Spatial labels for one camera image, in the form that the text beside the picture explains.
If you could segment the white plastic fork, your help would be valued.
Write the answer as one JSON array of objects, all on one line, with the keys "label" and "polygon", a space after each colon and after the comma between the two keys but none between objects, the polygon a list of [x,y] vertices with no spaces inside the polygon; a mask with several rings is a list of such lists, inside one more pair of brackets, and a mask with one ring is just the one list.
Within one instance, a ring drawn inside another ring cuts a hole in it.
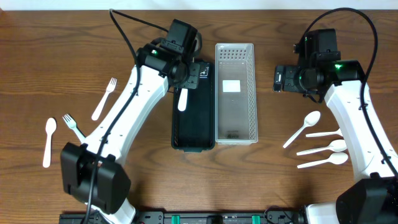
[{"label": "white plastic fork", "polygon": [[77,122],[69,115],[65,114],[62,116],[66,125],[76,134],[77,138],[80,140],[81,143],[84,142],[85,136],[83,133],[78,129]]},{"label": "white plastic fork", "polygon": [[178,100],[177,109],[181,112],[184,112],[187,108],[188,101],[188,90],[186,88],[182,88],[180,92],[180,98]]},{"label": "white plastic fork", "polygon": [[112,93],[115,90],[115,88],[116,88],[117,81],[118,80],[116,78],[114,78],[114,77],[112,77],[110,79],[102,99],[100,100],[100,102],[98,103],[97,107],[95,108],[93,114],[91,115],[91,119],[93,121],[96,121],[99,118],[99,116],[100,116],[100,114],[101,114],[101,112],[102,112],[102,110],[103,110],[103,108],[105,106],[105,103],[106,103],[106,100],[107,100],[109,94]]}]

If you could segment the white plastic spoon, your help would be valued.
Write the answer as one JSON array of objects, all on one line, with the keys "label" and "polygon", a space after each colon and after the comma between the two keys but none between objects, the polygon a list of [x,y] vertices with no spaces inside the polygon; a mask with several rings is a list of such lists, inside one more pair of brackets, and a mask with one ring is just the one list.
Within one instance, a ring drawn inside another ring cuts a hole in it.
[{"label": "white plastic spoon", "polygon": [[297,166],[297,168],[298,169],[303,169],[303,168],[317,166],[317,165],[320,165],[320,164],[325,164],[325,163],[328,163],[328,162],[332,163],[334,165],[340,165],[340,164],[345,163],[347,160],[348,160],[348,155],[347,154],[345,154],[343,152],[334,152],[327,159],[300,164],[300,165]]},{"label": "white plastic spoon", "polygon": [[336,131],[328,131],[328,132],[321,132],[321,133],[310,133],[306,134],[307,138],[316,138],[316,137],[323,137],[323,136],[331,136],[331,135],[339,135],[343,136],[341,129],[338,129]]},{"label": "white plastic spoon", "polygon": [[45,132],[47,134],[45,150],[44,150],[44,158],[43,158],[43,167],[50,167],[51,163],[51,151],[52,151],[52,135],[57,128],[57,122],[54,118],[49,118],[46,122]]},{"label": "white plastic spoon", "polygon": [[321,113],[319,111],[312,111],[304,118],[302,127],[296,131],[283,145],[283,148],[287,148],[300,134],[301,132],[307,128],[314,126],[320,120]]},{"label": "white plastic spoon", "polygon": [[326,151],[326,150],[330,150],[333,152],[343,152],[343,151],[347,150],[347,145],[345,143],[345,140],[337,139],[337,140],[332,141],[328,146],[319,147],[319,148],[315,148],[315,149],[308,149],[305,151],[300,151],[300,152],[297,152],[296,155],[304,156],[307,154],[313,154],[316,152],[322,152],[322,151]]}]

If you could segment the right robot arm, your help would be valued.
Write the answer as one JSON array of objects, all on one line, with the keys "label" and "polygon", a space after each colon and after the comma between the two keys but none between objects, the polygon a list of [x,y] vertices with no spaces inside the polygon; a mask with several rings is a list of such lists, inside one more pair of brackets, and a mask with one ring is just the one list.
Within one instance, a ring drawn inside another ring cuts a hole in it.
[{"label": "right robot arm", "polygon": [[295,45],[296,65],[275,68],[274,91],[289,91],[325,102],[348,147],[354,185],[335,202],[304,208],[304,223],[397,223],[397,178],[389,164],[397,153],[374,110],[357,60],[342,60],[336,31],[306,32]]}]

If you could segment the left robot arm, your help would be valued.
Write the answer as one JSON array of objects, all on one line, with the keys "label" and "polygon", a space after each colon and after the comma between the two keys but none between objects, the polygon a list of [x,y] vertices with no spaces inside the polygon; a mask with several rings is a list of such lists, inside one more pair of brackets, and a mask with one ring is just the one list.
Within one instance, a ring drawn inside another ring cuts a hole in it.
[{"label": "left robot arm", "polygon": [[63,189],[87,205],[77,223],[132,223],[131,180],[123,169],[132,142],[150,111],[169,88],[196,89],[201,50],[196,28],[173,20],[166,37],[134,51],[128,83],[101,124],[80,146],[67,143],[60,154]]}]

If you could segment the white label in basket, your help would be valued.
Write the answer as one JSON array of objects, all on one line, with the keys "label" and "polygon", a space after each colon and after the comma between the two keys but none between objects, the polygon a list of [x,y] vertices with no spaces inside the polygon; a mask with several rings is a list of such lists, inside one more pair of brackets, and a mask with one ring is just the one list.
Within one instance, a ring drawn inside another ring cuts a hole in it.
[{"label": "white label in basket", "polygon": [[239,93],[241,91],[241,82],[239,80],[223,80],[222,87],[224,93]]}]

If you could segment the clear plastic basket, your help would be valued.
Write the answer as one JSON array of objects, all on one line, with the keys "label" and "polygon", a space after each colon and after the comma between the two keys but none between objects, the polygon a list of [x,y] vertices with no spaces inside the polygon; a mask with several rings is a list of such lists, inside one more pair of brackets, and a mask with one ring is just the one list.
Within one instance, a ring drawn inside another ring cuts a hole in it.
[{"label": "clear plastic basket", "polygon": [[[224,93],[223,80],[239,80],[239,93]],[[250,145],[258,142],[254,45],[215,45],[216,126],[219,145]]]}]

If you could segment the black plastic basket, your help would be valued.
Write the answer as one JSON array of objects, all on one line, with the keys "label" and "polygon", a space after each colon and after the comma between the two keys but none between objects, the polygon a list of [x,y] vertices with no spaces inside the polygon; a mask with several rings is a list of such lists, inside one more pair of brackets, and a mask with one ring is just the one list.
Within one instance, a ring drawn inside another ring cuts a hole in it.
[{"label": "black plastic basket", "polygon": [[202,152],[215,146],[215,66],[196,60],[200,66],[198,87],[189,89],[187,106],[178,109],[181,89],[174,90],[171,146],[184,152]]}]

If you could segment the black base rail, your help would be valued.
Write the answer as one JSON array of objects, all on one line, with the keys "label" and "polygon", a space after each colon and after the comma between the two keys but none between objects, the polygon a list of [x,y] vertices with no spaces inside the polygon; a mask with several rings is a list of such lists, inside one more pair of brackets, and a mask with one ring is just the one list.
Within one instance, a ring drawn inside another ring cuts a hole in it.
[{"label": "black base rail", "polygon": [[132,224],[307,224],[303,211],[279,209],[238,213],[138,212]]}]

